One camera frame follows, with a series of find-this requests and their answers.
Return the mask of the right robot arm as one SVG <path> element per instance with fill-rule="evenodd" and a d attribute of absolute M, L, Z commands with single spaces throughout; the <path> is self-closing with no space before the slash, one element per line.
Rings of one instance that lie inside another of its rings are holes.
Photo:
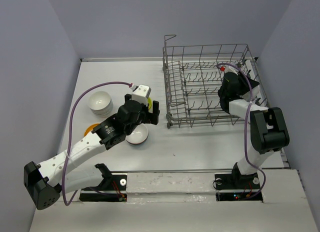
<path fill-rule="evenodd" d="M 259 188 L 254 180 L 262 164 L 290 143 L 282 110 L 253 102 L 259 91 L 259 82 L 240 73 L 228 71 L 223 76 L 218 90 L 220 106 L 229 115 L 244 119 L 244 157 L 231 173 L 215 176 L 217 190 L 242 190 L 249 185 Z"/>

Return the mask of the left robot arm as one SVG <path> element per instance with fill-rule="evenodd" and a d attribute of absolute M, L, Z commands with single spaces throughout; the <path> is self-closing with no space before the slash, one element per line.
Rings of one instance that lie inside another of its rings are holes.
<path fill-rule="evenodd" d="M 68 145 L 64 152 L 40 163 L 33 161 L 23 168 L 23 184 L 37 210 L 52 206 L 61 195 L 87 187 L 104 190 L 110 186 L 112 174 L 103 163 L 93 169 L 72 171 L 92 157 L 103 153 L 125 141 L 141 124 L 157 125 L 159 102 L 148 105 L 125 95 L 125 103 L 117 113 L 95 126 L 91 132 L 74 145 Z"/>

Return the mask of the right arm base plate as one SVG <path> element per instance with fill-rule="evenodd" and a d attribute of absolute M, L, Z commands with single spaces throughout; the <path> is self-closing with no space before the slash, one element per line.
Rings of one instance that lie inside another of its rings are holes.
<path fill-rule="evenodd" d="M 263 201 L 258 174 L 245 175 L 236 180 L 231 173 L 218 173 L 214 175 L 212 186 L 215 189 L 217 202 L 235 201 Z"/>

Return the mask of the white bowl stack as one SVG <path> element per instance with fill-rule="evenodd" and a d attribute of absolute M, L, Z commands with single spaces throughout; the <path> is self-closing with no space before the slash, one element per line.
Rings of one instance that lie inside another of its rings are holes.
<path fill-rule="evenodd" d="M 105 117 L 112 111 L 114 105 L 109 93 L 97 91 L 89 97 L 88 107 L 96 116 Z"/>

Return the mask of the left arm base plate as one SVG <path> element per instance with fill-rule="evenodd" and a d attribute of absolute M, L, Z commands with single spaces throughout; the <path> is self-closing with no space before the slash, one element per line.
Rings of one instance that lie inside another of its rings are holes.
<path fill-rule="evenodd" d="M 102 182 L 94 188 L 84 188 L 80 191 L 81 202 L 125 203 L 127 201 L 126 173 L 113 173 L 110 182 Z"/>

